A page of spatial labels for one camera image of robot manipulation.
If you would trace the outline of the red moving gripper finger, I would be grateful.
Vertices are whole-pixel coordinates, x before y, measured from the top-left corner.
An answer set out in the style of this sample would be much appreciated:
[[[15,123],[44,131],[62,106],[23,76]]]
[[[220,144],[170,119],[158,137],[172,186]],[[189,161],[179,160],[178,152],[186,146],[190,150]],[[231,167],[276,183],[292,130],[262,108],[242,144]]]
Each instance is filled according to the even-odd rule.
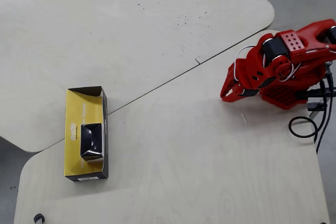
[[[236,102],[243,99],[240,95],[244,92],[242,86],[239,83],[229,83],[222,87],[222,100],[224,102]]]

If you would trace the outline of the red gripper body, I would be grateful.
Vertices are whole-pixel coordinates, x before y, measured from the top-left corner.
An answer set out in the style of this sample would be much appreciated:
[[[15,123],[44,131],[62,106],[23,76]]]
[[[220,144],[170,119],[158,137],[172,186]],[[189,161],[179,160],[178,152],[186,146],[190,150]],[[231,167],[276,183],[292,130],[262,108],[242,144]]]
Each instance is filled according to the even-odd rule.
[[[289,75],[292,64],[289,49],[280,37],[264,37],[247,53],[245,59],[236,61],[236,91],[239,96],[255,96],[275,80]]]

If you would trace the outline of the red fixed gripper finger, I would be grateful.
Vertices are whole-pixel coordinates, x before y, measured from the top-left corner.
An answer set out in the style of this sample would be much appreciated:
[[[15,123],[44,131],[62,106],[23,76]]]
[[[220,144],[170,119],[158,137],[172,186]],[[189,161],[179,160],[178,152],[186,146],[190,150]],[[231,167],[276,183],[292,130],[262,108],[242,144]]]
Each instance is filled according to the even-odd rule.
[[[233,72],[229,72],[220,92],[221,98],[238,98],[237,90],[238,82],[234,77]]]

